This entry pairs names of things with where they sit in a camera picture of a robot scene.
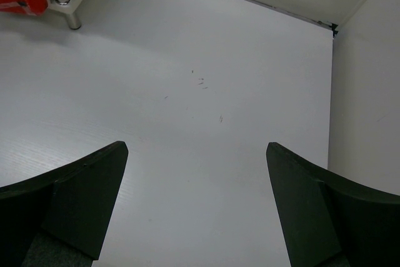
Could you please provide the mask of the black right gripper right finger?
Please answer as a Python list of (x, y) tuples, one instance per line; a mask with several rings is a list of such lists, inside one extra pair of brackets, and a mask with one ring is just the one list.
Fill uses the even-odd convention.
[(291, 266), (399, 266), (399, 196), (269, 143), (266, 161)]

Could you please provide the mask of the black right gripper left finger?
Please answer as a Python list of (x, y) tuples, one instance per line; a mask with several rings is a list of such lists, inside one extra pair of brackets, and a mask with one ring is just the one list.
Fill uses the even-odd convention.
[(1, 187), (1, 266), (92, 266), (128, 160), (123, 141)]

